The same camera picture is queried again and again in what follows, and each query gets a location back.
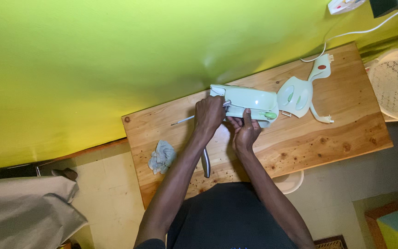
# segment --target wood knot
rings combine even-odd
[[[371,143],[373,143],[374,145],[377,145],[377,140],[375,138],[372,137],[372,138],[369,139],[369,141]]]
[[[343,143],[343,149],[345,149],[345,152],[349,152],[351,150],[351,144],[348,142]]]

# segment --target fan grille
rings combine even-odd
[[[379,57],[368,77],[381,111],[398,119],[398,49]]]

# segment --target doormat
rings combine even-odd
[[[316,240],[314,244],[317,249],[348,249],[343,235]]]

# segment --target green knob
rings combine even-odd
[[[264,115],[265,115],[265,117],[270,118],[270,119],[277,118],[277,114],[276,113],[265,113]]]

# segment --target dark t-shirt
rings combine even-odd
[[[138,249],[165,249],[151,239]],[[167,236],[168,249],[297,248],[257,198],[250,183],[216,184],[182,204]]]

